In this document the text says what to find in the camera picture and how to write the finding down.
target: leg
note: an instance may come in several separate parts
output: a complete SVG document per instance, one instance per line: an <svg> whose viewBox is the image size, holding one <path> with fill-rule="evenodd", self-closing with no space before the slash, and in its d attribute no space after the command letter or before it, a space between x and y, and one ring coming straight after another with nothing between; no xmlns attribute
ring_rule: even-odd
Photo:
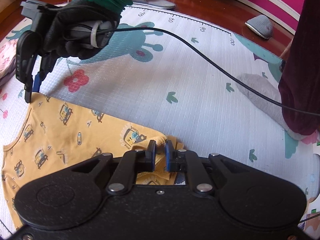
<svg viewBox="0 0 320 240"><path fill-rule="evenodd" d="M320 0L305 0L290 54L279 82L284 105L309 112L320 110ZM287 125L294 132L310 135L320 125L320 118L282 110Z"/></svg>
<svg viewBox="0 0 320 240"><path fill-rule="evenodd" d="M309 112L320 110L320 0L305 0L298 28L277 90L265 78L242 74L239 80L282 104ZM237 85L260 110L278 122L288 134L303 139L320 125L320 118L282 109Z"/></svg>

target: pink cloth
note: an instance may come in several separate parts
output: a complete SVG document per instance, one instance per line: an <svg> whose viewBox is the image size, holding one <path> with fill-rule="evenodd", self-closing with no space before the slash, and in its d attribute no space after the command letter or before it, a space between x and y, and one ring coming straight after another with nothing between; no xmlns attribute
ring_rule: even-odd
<svg viewBox="0 0 320 240"><path fill-rule="evenodd" d="M0 87L15 73L15 58L18 39L7 41L0 48Z"/></svg>

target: wooden floor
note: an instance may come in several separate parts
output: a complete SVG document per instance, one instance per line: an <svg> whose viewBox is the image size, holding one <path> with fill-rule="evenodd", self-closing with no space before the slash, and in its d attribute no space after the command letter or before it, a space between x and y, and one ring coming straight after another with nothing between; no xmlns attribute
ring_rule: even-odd
<svg viewBox="0 0 320 240"><path fill-rule="evenodd" d="M67 0L41 0L52 4L66 2ZM274 35L268 41L260 38L244 24L250 18L260 13L249 6L236 0L168 0L174 2L176 11L191 15L214 24L227 28L240 34L249 40L268 49L277 56L281 55L285 47L289 44L293 35L275 22ZM11 29L20 22L23 17L20 15L21 9L14 11L0 24L0 40L2 40Z"/></svg>

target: black cable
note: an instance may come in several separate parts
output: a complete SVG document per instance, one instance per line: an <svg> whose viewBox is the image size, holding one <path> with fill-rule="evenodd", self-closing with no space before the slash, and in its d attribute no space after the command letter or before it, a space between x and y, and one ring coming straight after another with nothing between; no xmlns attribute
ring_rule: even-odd
<svg viewBox="0 0 320 240"><path fill-rule="evenodd" d="M312 217L306 218L306 219L304 219L304 220L301 220L298 224L301 224L301 223L303 223L303 222L306 222L306 221L308 221L308 220L310 220L310 219L313 219L313 218L315 218L315 217L318 217L318 216L320 216L320 213L319 213L319 214L316 214L316 215L314 215L314 216L312 216Z"/></svg>
<svg viewBox="0 0 320 240"><path fill-rule="evenodd" d="M194 46L192 46L189 42L185 41L183 38L181 38L180 36L169 32L167 30L162 30L162 29L158 29L158 28L152 28L152 27L133 27L133 28L123 28L123 29L115 29L115 30L103 30L103 31L98 31L98 34L103 34L103 33L109 33L109 32L127 32L127 31L138 31L138 30L151 30L151 31L157 31L157 32L163 32L163 33L167 33L170 36L173 36L174 38L178 39L179 41L183 42L184 44L186 44L189 48L191 48L193 51L195 51L198 55L200 55L202 58L204 58L206 61L208 61L211 65L213 65L215 68L217 68L219 71L221 71L223 74L225 74L227 77L229 77L230 79L232 79L234 82L238 83L239 85L243 86L244 88L246 88L247 90L249 90L250 92L256 94L257 96L263 98L264 100L269 101L270 103L273 103L276 106L280 106L292 111L296 111L299 113L303 113L303 114L310 114L310 115L315 115L315 116L320 116L320 114L318 113L312 113L312 112L307 112L307 111L303 111L303 110L299 110L293 107L289 107L289 106L285 106L271 98L266 97L265 95L259 93L258 91L254 90L253 88L249 87L248 85L242 83L240 80L238 80L237 78L235 78L234 76L232 76L231 74L229 74L227 71L225 71L224 69L222 69L221 67L219 67L216 63L214 63L211 59L209 59L206 55L204 55L202 52L200 52L198 49L196 49ZM88 33L87 35L84 35L83 37L77 39L77 38L73 38L70 39L70 41L76 41L76 40L80 40L83 38L87 38L90 37L90 33Z"/></svg>
<svg viewBox="0 0 320 240"><path fill-rule="evenodd" d="M2 220L0 219L1 224L5 227L5 229L7 229L7 231L12 235L12 232L6 227L6 225L2 222Z"/></svg>

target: glove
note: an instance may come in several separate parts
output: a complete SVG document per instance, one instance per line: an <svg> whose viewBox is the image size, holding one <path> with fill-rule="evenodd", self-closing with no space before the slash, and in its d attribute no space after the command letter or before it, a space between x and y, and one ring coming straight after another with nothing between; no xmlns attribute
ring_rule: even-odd
<svg viewBox="0 0 320 240"><path fill-rule="evenodd" d="M81 60L93 57L102 48L86 49L79 41L67 41L64 38L67 27L101 20L110 21L115 29L119 25L124 6L131 4L131 0L72 0L56 14L44 38L44 50L56 50L60 57L78 57Z"/></svg>

